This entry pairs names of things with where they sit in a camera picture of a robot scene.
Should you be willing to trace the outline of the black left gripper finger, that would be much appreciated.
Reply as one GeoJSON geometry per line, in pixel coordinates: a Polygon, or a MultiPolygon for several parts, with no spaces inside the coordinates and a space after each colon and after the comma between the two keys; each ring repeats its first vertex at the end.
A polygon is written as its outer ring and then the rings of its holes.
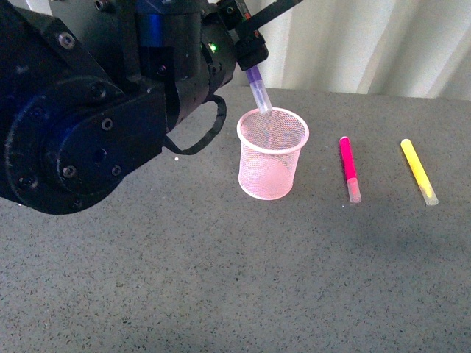
{"type": "Polygon", "coordinates": [[[266,60],[269,51],[263,35],[251,35],[235,43],[236,61],[242,71],[266,60]]]}

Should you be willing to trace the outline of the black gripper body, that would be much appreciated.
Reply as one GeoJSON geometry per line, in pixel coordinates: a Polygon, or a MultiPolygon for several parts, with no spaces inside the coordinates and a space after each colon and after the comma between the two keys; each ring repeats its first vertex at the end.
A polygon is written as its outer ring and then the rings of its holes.
{"type": "Polygon", "coordinates": [[[245,1],[218,1],[203,8],[202,19],[221,24],[237,46],[263,46],[265,40],[260,28],[300,3],[299,0],[273,1],[252,15],[245,1]]]}

